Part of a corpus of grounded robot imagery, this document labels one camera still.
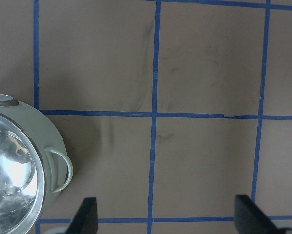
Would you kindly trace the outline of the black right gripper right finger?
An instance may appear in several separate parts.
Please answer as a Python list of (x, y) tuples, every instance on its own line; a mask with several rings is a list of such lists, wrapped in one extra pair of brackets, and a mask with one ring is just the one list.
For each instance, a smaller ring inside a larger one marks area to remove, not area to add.
[(235, 196), (234, 226), (239, 234), (292, 234), (291, 227), (276, 226), (247, 195)]

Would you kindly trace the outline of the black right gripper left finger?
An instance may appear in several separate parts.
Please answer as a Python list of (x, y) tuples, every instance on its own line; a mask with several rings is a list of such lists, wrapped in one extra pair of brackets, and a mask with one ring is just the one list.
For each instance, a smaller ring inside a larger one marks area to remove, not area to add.
[(67, 234), (96, 234), (98, 230), (97, 200), (87, 197), (68, 226)]

